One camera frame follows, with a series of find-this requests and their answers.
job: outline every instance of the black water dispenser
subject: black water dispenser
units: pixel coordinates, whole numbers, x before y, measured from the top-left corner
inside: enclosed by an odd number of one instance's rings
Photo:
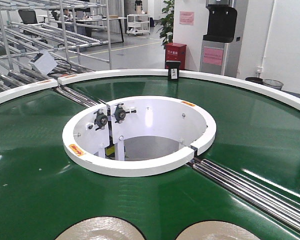
[[[200,71],[236,77],[248,0],[206,0],[209,10]]]

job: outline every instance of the potted plant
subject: potted plant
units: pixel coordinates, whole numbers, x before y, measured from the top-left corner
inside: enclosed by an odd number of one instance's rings
[[[162,45],[167,43],[172,43],[174,37],[174,16],[175,16],[175,0],[164,0],[166,6],[162,8],[162,14],[165,14],[165,17],[160,18],[160,24],[162,27],[159,29],[160,38],[162,40]]]

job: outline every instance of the green conveyor belt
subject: green conveyor belt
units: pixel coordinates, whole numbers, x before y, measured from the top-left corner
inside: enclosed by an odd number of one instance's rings
[[[300,203],[300,112],[270,98],[194,79],[120,77],[72,85],[104,101],[160,95],[200,105],[215,119],[213,146],[200,156],[298,195]],[[262,240],[300,235],[229,193],[190,167],[148,177],[111,177],[72,162],[62,130],[83,110],[51,90],[0,105],[0,240],[54,239],[71,225],[97,216],[123,218],[147,240],[174,240],[200,221],[226,221]]]

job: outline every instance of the orange warning label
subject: orange warning label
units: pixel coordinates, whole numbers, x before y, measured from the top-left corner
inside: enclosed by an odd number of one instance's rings
[[[69,148],[71,148],[71,150],[78,156],[82,156],[84,153],[84,151],[82,151],[77,145],[75,144],[70,144]]]
[[[43,81],[39,81],[37,84],[45,84],[49,82],[51,82],[51,80],[43,80]]]
[[[75,76],[78,76],[78,75],[76,75],[76,74],[75,75],[69,75],[69,76],[65,76],[65,78],[68,79],[68,78],[72,78],[72,77],[75,77]]]
[[[189,105],[190,107],[194,107],[195,105],[191,102],[188,102],[188,101],[182,101],[183,104],[187,104]]]

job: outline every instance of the white cabinet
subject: white cabinet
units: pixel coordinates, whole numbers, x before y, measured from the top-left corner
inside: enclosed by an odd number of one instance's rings
[[[127,16],[129,34],[150,34],[150,18],[149,14],[129,14]]]

